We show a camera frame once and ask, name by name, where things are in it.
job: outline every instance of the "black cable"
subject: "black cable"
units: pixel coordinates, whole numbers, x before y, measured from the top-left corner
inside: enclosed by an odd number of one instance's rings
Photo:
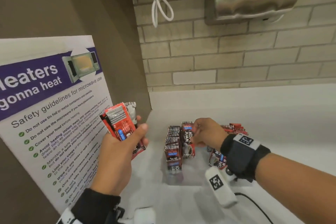
[[[261,210],[261,212],[266,216],[266,218],[270,221],[270,223],[271,223],[271,224],[274,224],[274,223],[271,221],[271,219],[267,216],[267,214],[260,208],[260,206],[259,206],[256,202],[253,201],[252,198],[250,198],[249,196],[247,196],[247,195],[245,195],[245,194],[243,194],[243,193],[240,193],[240,192],[236,192],[235,195],[236,195],[236,196],[244,196],[244,197],[248,198],[252,203],[254,203],[254,204],[259,208],[259,210]]]

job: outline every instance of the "brown wall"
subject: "brown wall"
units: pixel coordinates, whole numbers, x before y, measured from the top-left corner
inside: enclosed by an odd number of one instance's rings
[[[113,103],[151,110],[132,0],[0,0],[0,38],[92,35]],[[0,141],[3,223],[54,223],[58,214]]]

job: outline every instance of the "hand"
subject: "hand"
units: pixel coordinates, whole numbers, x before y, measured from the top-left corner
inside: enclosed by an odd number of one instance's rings
[[[211,118],[199,118],[192,127],[194,136],[191,142],[198,147],[206,145],[221,151],[221,146],[228,134],[222,127]]]
[[[147,147],[149,141],[145,138],[147,124],[141,124],[125,141],[119,141],[110,133],[106,133],[101,142],[98,157],[98,170],[91,189],[106,195],[119,196],[131,179],[132,153],[138,142]]]

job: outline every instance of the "safety guidelines sign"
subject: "safety guidelines sign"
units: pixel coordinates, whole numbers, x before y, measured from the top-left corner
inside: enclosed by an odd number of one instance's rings
[[[66,52],[0,66],[0,137],[59,213],[95,175],[112,106],[92,38],[63,39]]]

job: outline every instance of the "purple banner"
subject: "purple banner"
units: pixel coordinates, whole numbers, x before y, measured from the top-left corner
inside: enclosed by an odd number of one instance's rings
[[[0,66],[0,121],[102,72],[95,47]]]

